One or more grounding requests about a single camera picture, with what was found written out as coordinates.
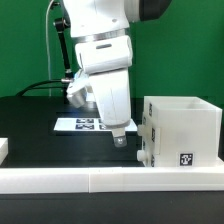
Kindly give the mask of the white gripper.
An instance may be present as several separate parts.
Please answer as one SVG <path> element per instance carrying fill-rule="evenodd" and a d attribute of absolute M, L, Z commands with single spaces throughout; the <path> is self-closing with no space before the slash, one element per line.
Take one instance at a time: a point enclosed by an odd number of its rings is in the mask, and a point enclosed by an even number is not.
<path fill-rule="evenodd" d="M 127 69 L 98 73 L 89 77 L 102 122 L 112 130 L 114 145 L 127 145 L 124 127 L 131 120 L 129 75 Z"/>

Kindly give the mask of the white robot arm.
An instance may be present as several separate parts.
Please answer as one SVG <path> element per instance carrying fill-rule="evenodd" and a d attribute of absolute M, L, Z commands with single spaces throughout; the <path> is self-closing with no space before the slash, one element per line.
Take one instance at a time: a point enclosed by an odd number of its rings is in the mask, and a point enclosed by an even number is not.
<path fill-rule="evenodd" d="M 67 98 L 80 107 L 91 92 L 117 147 L 127 145 L 125 128 L 131 121 L 128 68 L 133 50 L 127 29 L 132 22 L 160 18 L 171 1 L 63 0 L 79 65 Z"/>

